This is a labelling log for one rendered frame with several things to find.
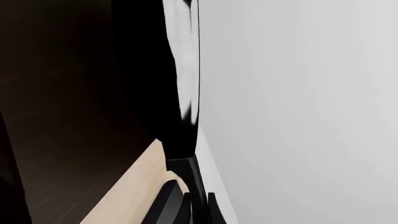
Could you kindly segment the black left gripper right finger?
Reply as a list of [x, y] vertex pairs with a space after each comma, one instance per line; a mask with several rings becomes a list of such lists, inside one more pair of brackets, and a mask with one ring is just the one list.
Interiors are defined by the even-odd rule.
[[208, 193], [208, 206], [210, 211], [210, 224], [224, 224], [223, 214], [218, 206], [216, 195]]

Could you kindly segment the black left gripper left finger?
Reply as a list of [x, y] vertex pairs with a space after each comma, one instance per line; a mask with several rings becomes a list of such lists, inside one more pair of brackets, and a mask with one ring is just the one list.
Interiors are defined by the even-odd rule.
[[148, 224], [191, 224], [191, 197], [176, 180], [167, 181], [148, 211]]

